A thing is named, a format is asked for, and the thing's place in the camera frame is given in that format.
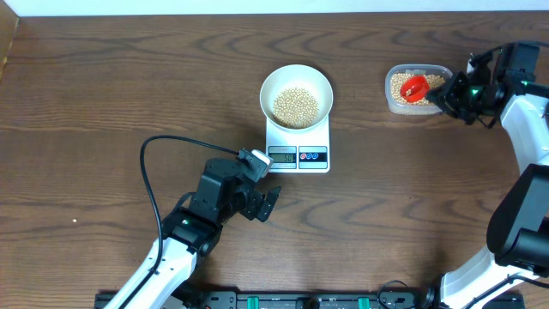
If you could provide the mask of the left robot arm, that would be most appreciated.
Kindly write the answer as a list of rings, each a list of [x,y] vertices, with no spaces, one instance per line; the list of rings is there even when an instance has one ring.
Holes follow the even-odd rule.
[[[134,275],[106,304],[107,308],[160,308],[189,279],[220,240],[234,215],[264,222],[280,195],[279,186],[263,194],[255,189],[273,160],[264,153],[241,151],[235,160],[207,161],[195,193],[184,196],[163,220],[160,238]]]

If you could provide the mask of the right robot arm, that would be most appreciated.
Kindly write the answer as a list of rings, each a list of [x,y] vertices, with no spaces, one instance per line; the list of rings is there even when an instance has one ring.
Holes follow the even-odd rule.
[[[482,308],[500,294],[528,283],[547,288],[548,87],[536,81],[539,41],[501,45],[468,60],[426,98],[443,113],[473,124],[501,124],[520,176],[488,223],[486,245],[431,288],[430,308]]]

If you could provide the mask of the red measuring scoop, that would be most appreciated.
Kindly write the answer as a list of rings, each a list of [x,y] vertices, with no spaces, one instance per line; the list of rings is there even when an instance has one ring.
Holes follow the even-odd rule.
[[[424,76],[413,76],[400,89],[401,97],[407,103],[414,103],[425,98],[430,91],[430,85]]]

